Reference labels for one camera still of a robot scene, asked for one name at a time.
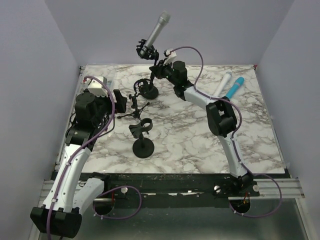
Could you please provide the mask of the black tripod shock-mount stand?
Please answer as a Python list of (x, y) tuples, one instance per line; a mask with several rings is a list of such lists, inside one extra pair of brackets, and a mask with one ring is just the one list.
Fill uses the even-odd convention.
[(141, 120), (142, 111), (144, 110), (145, 107), (149, 106), (150, 103), (147, 102), (143, 107), (139, 108), (138, 97), (142, 96), (143, 94), (148, 93), (149, 90), (150, 90), (150, 83), (147, 78), (141, 78), (141, 79), (137, 80), (133, 84), (134, 95), (132, 95), (132, 94), (129, 95), (129, 99), (132, 102), (131, 108), (134, 109), (134, 111), (132, 113), (118, 116), (117, 119), (122, 119), (125, 117), (133, 117), (134, 119)]

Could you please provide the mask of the black short clip stand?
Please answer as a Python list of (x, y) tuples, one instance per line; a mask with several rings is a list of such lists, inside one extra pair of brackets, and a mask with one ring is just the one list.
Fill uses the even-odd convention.
[(150, 157), (155, 150), (155, 145), (152, 140), (144, 137), (143, 133), (149, 132), (153, 128), (153, 121), (150, 118), (144, 118), (140, 123), (131, 124), (128, 128), (136, 139), (132, 146), (134, 155), (140, 159)]

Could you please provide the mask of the silver microphone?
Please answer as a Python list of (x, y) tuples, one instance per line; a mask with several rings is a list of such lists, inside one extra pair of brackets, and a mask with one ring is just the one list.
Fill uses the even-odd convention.
[(171, 19), (171, 15), (167, 11), (163, 11), (161, 13), (155, 27), (153, 28), (151, 34), (147, 38), (146, 43), (144, 45), (147, 49), (151, 48), (151, 46), (153, 45), (153, 43), (155, 42), (155, 40), (163, 30), (163, 28), (169, 23), (170, 19)]

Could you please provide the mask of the white microphone grey head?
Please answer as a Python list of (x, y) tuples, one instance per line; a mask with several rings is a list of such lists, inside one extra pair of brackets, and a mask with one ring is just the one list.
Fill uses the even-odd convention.
[(220, 94), (222, 93), (223, 89), (225, 88), (226, 84), (228, 83), (228, 81), (232, 78), (232, 72), (231, 71), (227, 71), (223, 77), (222, 80), (220, 81), (219, 85), (217, 86), (215, 92), (214, 92), (214, 96), (215, 97), (219, 97)]

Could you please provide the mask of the blue microphone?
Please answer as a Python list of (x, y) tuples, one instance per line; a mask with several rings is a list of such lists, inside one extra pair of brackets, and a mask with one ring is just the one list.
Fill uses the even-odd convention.
[(243, 77), (237, 78), (225, 96), (228, 99), (231, 99), (235, 95), (235, 93), (238, 91), (238, 89), (244, 84), (244, 82), (245, 82), (245, 79)]

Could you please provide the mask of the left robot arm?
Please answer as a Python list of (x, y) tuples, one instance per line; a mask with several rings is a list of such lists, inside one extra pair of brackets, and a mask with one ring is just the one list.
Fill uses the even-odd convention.
[(113, 94), (113, 97), (98, 96), (85, 89), (75, 98), (74, 120), (65, 134), (60, 168), (42, 206), (34, 207), (30, 213), (35, 226), (48, 237), (74, 238), (93, 200), (110, 194), (111, 185), (100, 173), (91, 176), (80, 190), (76, 188), (98, 136), (108, 128), (115, 114), (127, 110), (127, 98), (118, 89)]

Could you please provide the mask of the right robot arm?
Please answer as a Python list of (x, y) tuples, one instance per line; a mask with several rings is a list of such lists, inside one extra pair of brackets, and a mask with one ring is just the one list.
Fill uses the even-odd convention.
[(173, 84), (174, 93), (178, 98), (205, 110), (209, 130), (218, 137), (228, 161), (231, 175), (230, 191), (236, 196), (247, 192), (253, 182), (253, 174), (244, 165), (243, 156), (238, 150), (236, 131), (240, 124), (237, 123), (229, 98), (210, 96), (196, 89), (195, 84), (188, 80), (188, 71), (183, 61), (165, 65), (161, 60), (149, 70), (155, 78), (167, 79)]

